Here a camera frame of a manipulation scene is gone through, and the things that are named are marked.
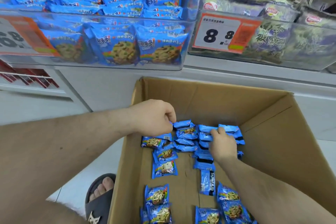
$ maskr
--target hand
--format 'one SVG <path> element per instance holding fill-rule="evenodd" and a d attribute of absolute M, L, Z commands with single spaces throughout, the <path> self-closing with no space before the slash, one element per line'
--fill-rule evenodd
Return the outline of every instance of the hand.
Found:
<path fill-rule="evenodd" d="M 159 136 L 173 130 L 176 122 L 174 107 L 162 100 L 149 99 L 128 108 L 134 130 L 142 136 Z"/>
<path fill-rule="evenodd" d="M 233 136 L 229 136 L 224 128 L 212 129 L 213 142 L 209 145 L 209 150 L 217 162 L 235 158 L 237 159 L 237 143 Z"/>

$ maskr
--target foot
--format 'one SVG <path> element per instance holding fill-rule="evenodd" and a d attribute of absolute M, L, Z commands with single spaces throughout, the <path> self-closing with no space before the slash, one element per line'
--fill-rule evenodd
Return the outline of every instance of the foot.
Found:
<path fill-rule="evenodd" d="M 114 188 L 114 182 L 110 177 L 105 177 L 103 183 L 98 185 L 98 188 L 90 195 L 89 202 L 103 195 L 105 192 Z"/>

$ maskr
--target floor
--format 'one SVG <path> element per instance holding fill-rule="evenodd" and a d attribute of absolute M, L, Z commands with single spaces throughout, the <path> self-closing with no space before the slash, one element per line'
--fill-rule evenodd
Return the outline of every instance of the floor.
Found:
<path fill-rule="evenodd" d="M 296 95 L 295 98 L 325 158 L 336 174 L 336 100 L 302 95 Z M 65 99 L 11 94 L 2 91 L 0 91 L 0 109 L 5 110 L 2 113 L 6 113 L 6 117 L 0 115 L 0 124 L 83 112 L 73 102 Z M 98 176 L 117 172 L 122 143 L 123 139 L 120 139 L 108 148 L 94 162 L 53 193 L 49 200 L 64 203 L 79 214 L 85 215 L 84 199 L 87 189 Z"/>

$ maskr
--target price tag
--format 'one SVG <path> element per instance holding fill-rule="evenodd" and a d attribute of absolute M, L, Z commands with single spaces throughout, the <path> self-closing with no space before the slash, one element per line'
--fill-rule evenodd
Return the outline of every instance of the price tag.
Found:
<path fill-rule="evenodd" d="M 0 15 L 0 55 L 59 54 L 31 18 Z"/>
<path fill-rule="evenodd" d="M 242 53 L 261 21 L 203 13 L 193 47 Z"/>

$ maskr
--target sandal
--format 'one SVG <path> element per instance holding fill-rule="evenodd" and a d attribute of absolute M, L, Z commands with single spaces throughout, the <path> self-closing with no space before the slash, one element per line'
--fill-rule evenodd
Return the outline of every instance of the sandal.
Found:
<path fill-rule="evenodd" d="M 110 177 L 116 181 L 115 174 L 104 174 L 99 176 L 89 187 L 85 197 L 85 215 L 90 224 L 107 224 L 110 206 L 112 201 L 113 189 L 89 202 L 90 195 L 95 191 L 99 184 L 103 183 L 105 177 Z"/>

